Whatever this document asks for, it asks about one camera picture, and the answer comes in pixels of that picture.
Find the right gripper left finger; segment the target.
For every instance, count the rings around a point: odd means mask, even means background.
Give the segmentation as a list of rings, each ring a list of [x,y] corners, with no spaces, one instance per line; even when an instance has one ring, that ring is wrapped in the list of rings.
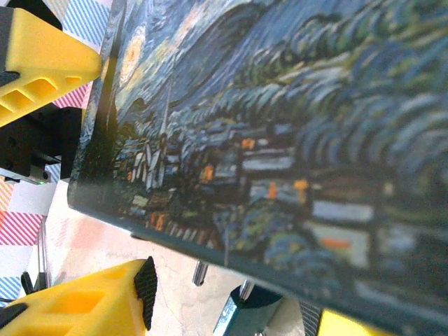
[[[125,262],[0,308],[0,336],[146,336],[157,287],[152,257]]]

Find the small teal padlock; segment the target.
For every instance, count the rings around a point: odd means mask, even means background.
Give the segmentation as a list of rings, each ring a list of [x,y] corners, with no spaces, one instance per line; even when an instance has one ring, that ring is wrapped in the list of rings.
[[[267,336],[266,329],[280,307],[283,295],[261,285],[266,270],[257,267],[229,294],[213,336]]]

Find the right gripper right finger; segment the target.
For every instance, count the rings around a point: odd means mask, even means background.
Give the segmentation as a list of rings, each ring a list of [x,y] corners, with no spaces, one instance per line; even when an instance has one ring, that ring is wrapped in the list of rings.
[[[396,336],[342,314],[300,302],[305,336]]]

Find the starry night tin box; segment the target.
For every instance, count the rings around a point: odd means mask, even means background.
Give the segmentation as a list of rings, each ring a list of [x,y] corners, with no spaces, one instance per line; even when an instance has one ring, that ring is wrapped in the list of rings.
[[[448,0],[113,0],[84,214],[448,336]]]

